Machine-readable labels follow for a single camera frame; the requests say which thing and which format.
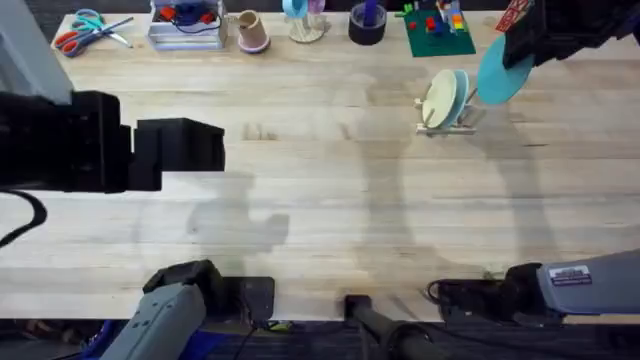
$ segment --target red-handled scissors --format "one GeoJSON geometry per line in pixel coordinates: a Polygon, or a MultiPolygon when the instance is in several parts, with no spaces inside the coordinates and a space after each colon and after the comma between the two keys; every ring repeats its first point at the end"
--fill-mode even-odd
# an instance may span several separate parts
{"type": "Polygon", "coordinates": [[[53,44],[64,56],[76,57],[96,40],[109,35],[111,30],[131,20],[133,16],[101,29],[69,31],[57,37],[53,44]]]}

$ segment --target marker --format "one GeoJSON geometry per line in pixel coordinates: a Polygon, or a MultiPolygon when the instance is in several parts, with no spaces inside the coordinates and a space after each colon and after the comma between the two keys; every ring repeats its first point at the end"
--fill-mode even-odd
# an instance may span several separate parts
{"type": "Polygon", "coordinates": [[[376,7],[378,6],[376,0],[367,0],[364,3],[364,19],[362,20],[362,24],[364,26],[375,26],[376,25],[376,7]]]}

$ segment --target label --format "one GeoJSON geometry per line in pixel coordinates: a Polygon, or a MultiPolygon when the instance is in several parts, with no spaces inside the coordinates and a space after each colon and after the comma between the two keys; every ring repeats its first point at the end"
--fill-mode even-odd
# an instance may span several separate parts
{"type": "Polygon", "coordinates": [[[549,269],[549,278],[554,286],[590,285],[591,273],[586,265],[549,269]]]}
{"type": "Polygon", "coordinates": [[[512,0],[496,26],[496,30],[501,32],[509,30],[511,25],[520,20],[520,17],[527,12],[531,4],[533,4],[533,0],[512,0]]]}

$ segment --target black cable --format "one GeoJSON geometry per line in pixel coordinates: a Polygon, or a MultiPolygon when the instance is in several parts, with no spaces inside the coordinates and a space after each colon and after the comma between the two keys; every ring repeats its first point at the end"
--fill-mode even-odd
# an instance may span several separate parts
{"type": "Polygon", "coordinates": [[[435,305],[442,305],[443,304],[442,300],[439,297],[437,297],[436,295],[434,295],[433,292],[431,291],[434,286],[439,285],[440,283],[442,283],[442,280],[436,280],[436,281],[430,282],[429,285],[427,285],[427,289],[424,292],[425,295],[427,296],[427,300],[429,300],[430,302],[432,302],[435,305]]]}
{"type": "Polygon", "coordinates": [[[32,230],[44,224],[45,221],[47,221],[47,208],[44,206],[44,204],[40,200],[38,200],[38,198],[23,191],[0,189],[0,193],[14,195],[21,199],[24,199],[29,204],[31,204],[31,207],[33,208],[33,218],[28,224],[20,226],[19,228],[11,231],[7,235],[5,235],[2,239],[0,239],[0,248],[3,248],[11,244],[15,239],[24,235],[29,230],[32,230]]]}
{"type": "Polygon", "coordinates": [[[176,29],[178,29],[178,31],[185,33],[185,34],[200,34],[201,32],[205,32],[205,31],[209,31],[209,30],[217,30],[220,28],[220,26],[222,25],[222,18],[220,18],[220,16],[218,15],[218,12],[215,10],[211,10],[211,13],[213,13],[213,16],[216,19],[220,19],[220,24],[218,26],[214,26],[214,27],[210,27],[210,28],[204,28],[204,29],[200,29],[197,31],[187,31],[185,29],[180,28],[181,25],[178,25],[178,22],[175,20],[171,20],[171,23],[173,24],[173,26],[176,27],[176,29]]]}
{"type": "Polygon", "coordinates": [[[238,350],[236,350],[236,354],[233,356],[233,360],[238,360],[240,358],[240,354],[242,353],[244,346],[247,344],[247,340],[249,340],[251,335],[253,335],[253,333],[255,333],[256,330],[258,330],[258,328],[252,325],[251,331],[249,331],[247,336],[245,336],[244,339],[242,339],[242,342],[240,343],[240,347],[238,347],[238,350]]]}
{"type": "Polygon", "coordinates": [[[178,31],[183,32],[185,34],[200,34],[201,32],[205,32],[205,31],[209,31],[209,30],[217,30],[217,29],[220,28],[220,25],[218,25],[218,26],[215,26],[215,27],[212,27],[212,28],[204,28],[204,29],[200,29],[200,30],[197,30],[197,31],[187,31],[185,29],[181,29],[180,25],[178,25],[178,23],[176,23],[175,21],[172,21],[171,23],[173,24],[173,26],[176,27],[176,29],[178,29],[178,31]]]}
{"type": "Polygon", "coordinates": [[[447,330],[447,329],[442,328],[442,327],[440,327],[438,325],[430,324],[430,323],[419,323],[419,326],[425,328],[425,331],[427,331],[427,328],[430,328],[430,329],[439,331],[439,332],[441,332],[443,334],[446,334],[446,335],[448,335],[448,336],[450,336],[452,338],[465,340],[465,341],[469,341],[469,342],[475,342],[475,343],[478,343],[478,344],[482,344],[482,345],[490,346],[490,347],[494,347],[494,348],[504,348],[504,349],[515,350],[515,351],[526,351],[526,352],[530,352],[530,353],[537,353],[537,354],[541,354],[541,355],[555,356],[555,357],[566,358],[566,359],[593,360],[593,358],[588,357],[588,356],[583,356],[583,355],[578,355],[578,354],[568,354],[568,353],[564,353],[562,351],[556,351],[556,350],[552,350],[552,349],[545,349],[545,348],[541,348],[541,347],[533,347],[533,346],[512,344],[512,343],[506,343],[506,342],[502,342],[502,341],[480,339],[480,338],[476,338],[476,337],[472,337],[472,336],[462,335],[462,334],[459,334],[457,332],[454,332],[454,331],[451,331],[451,330],[447,330]]]}

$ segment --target blue-handled scissors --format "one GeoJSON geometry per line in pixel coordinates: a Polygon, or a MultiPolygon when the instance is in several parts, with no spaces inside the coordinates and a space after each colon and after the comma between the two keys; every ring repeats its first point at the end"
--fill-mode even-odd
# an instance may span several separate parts
{"type": "Polygon", "coordinates": [[[72,30],[57,37],[53,44],[62,52],[64,56],[76,57],[80,55],[87,46],[94,41],[109,36],[112,30],[120,25],[126,24],[133,20],[133,16],[117,22],[113,25],[105,25],[104,28],[94,30],[72,30]]]}
{"type": "MultiPolygon", "coordinates": [[[[100,15],[99,12],[92,9],[80,9],[75,13],[76,19],[71,24],[72,31],[85,32],[85,31],[94,31],[94,30],[102,30],[105,27],[104,18],[100,15]]],[[[109,31],[106,33],[106,36],[124,44],[127,47],[133,47],[131,43],[127,41],[127,39],[122,36],[114,33],[113,31],[109,31]]]]}

